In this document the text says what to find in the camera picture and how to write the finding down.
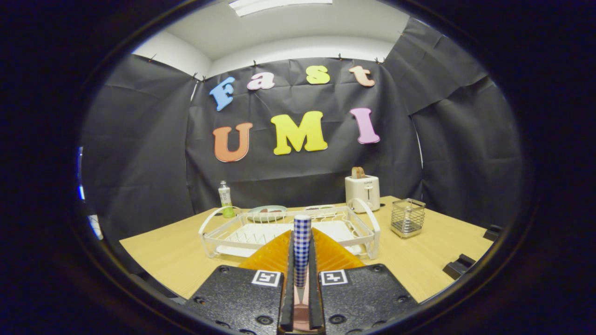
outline ceiling light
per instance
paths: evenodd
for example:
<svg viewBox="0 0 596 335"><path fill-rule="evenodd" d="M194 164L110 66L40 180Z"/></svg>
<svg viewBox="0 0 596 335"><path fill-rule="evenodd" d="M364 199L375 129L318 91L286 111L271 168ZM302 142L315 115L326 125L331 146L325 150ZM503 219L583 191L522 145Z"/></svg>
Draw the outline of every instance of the ceiling light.
<svg viewBox="0 0 596 335"><path fill-rule="evenodd" d="M275 7L305 4L332 4L333 0L236 0L229 4L242 17Z"/></svg>

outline pink letter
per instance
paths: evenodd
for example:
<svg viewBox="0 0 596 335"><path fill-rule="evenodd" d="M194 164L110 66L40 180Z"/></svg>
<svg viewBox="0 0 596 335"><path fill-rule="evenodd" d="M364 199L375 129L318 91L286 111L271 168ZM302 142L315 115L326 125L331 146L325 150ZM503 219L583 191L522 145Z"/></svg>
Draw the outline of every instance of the pink letter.
<svg viewBox="0 0 596 335"><path fill-rule="evenodd" d="M253 79L251 82L249 82L248 85L246 85L246 87L250 90L255 90L255 89L270 89L273 86L275 86L275 83L273 82L273 78L274 75L271 72L261 72L261 73L257 73L256 75L254 75L251 79Z"/></svg>
<svg viewBox="0 0 596 335"><path fill-rule="evenodd" d="M373 124L371 123L371 110L368 108L354 108L350 111L356 117L358 130L360 130L360 137L358 142L361 144L377 143L381 138L375 134Z"/></svg>

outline letter m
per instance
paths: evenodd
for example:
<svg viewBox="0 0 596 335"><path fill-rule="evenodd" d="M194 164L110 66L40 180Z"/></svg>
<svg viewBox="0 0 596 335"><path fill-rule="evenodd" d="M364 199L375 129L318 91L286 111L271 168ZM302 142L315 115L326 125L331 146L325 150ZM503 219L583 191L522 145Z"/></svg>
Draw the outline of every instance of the letter m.
<svg viewBox="0 0 596 335"><path fill-rule="evenodd" d="M276 155L285 155L291 152L287 139L296 151L302 149L304 138L306 138L306 151L318 151L327 149L327 143L323 140L323 131L321 130L321 118L323 113L320 111L309 111L302 117L300 126L292 121L289 115L277 115L271 118L271 123L275 124L277 132L277 147L273 150Z"/></svg>

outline dish rack handle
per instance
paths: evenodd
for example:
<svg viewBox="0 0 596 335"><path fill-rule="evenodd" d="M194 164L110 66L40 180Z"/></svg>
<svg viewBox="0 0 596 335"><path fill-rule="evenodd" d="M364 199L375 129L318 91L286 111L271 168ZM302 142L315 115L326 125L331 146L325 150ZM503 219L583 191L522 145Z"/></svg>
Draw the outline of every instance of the dish rack handle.
<svg viewBox="0 0 596 335"><path fill-rule="evenodd" d="M203 247L205 248L205 252L207 253L209 258L213 258L215 256L214 252L209 252L209 248L207 248L207 241L205 241L205 236L203 234L203 231L205 230L205 227L207 226L207 223L209 222L209 220L211 220L217 213L221 212L222 210L226 209L226 208L236 208L240 210L240 213L242 213L242 208L240 207L236 207L236 206L225 206L222 208L218 208L216 210L213 211L213 213L211 213L206 219L205 221L203 221L203 224L201 225L201 228L198 229L198 235L201 237L201 243L203 244Z"/></svg>
<svg viewBox="0 0 596 335"><path fill-rule="evenodd" d="M368 217L371 219L372 229L374 230L374 244L372 245L372 250L370 250L370 252L368 252L368 257L370 259L375 259L375 258L377 258L377 254L378 254L378 244L381 240L381 228L379 227L377 218L374 216L372 210L370 209L370 207L368 207L368 205L364 201L362 201L362 199L352 198L346 203L347 206L350 208L353 207L352 202L354 202L354 200L357 200L358 202L360 202L360 204L362 205L362 208L364 208L364 210L367 211Z"/></svg>

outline dish rack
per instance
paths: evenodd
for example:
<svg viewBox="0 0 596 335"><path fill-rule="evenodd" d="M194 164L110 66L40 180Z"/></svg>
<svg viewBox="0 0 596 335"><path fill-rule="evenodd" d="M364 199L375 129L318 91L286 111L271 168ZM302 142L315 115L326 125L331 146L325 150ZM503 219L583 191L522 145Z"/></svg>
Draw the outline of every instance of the dish rack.
<svg viewBox="0 0 596 335"><path fill-rule="evenodd" d="M351 206L353 201L359 201L363 205L372 224L372 229L354 213ZM228 207L236 209L236 217L210 232L204 232L215 215ZM222 207L214 210L205 219L198 234L205 252L210 258L219 254L250 257L275 237L292 230L296 215L311 215L313 228L333 238L352 254L368 255L370 259L377 257L381 230L373 212L364 201L358 198L352 199L346 206L283 213L258 213L258 216L251 213L250 218L249 214L243 212L239 207Z"/></svg>

